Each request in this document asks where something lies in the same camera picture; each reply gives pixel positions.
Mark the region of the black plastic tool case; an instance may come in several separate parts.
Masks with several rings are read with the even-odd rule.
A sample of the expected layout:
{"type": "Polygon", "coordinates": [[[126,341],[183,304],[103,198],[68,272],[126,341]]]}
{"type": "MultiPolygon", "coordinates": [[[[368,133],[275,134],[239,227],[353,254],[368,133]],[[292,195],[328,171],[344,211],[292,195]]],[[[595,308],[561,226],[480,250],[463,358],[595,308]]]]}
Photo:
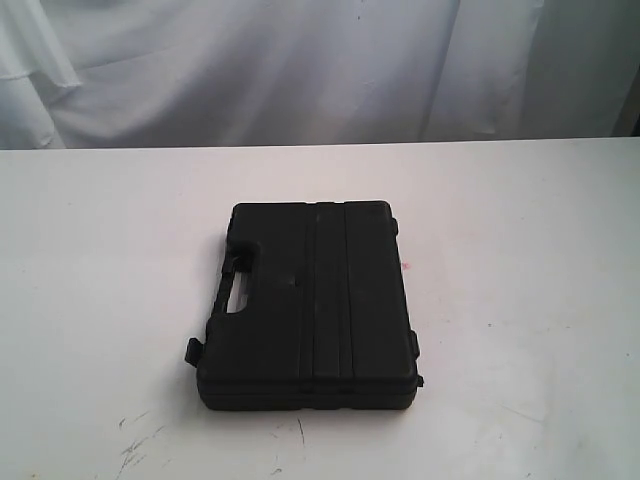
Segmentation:
{"type": "Polygon", "coordinates": [[[424,381],[383,200],[239,203],[203,339],[188,342],[221,411],[404,410],[424,381]]]}

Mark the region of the white backdrop curtain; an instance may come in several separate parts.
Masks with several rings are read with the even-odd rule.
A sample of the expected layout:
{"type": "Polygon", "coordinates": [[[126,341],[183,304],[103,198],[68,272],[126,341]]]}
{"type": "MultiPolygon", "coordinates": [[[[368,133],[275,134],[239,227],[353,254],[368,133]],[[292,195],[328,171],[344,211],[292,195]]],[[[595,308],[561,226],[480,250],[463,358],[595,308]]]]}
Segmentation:
{"type": "Polygon", "coordinates": [[[635,1],[5,1],[5,149],[608,136],[635,1]]]}

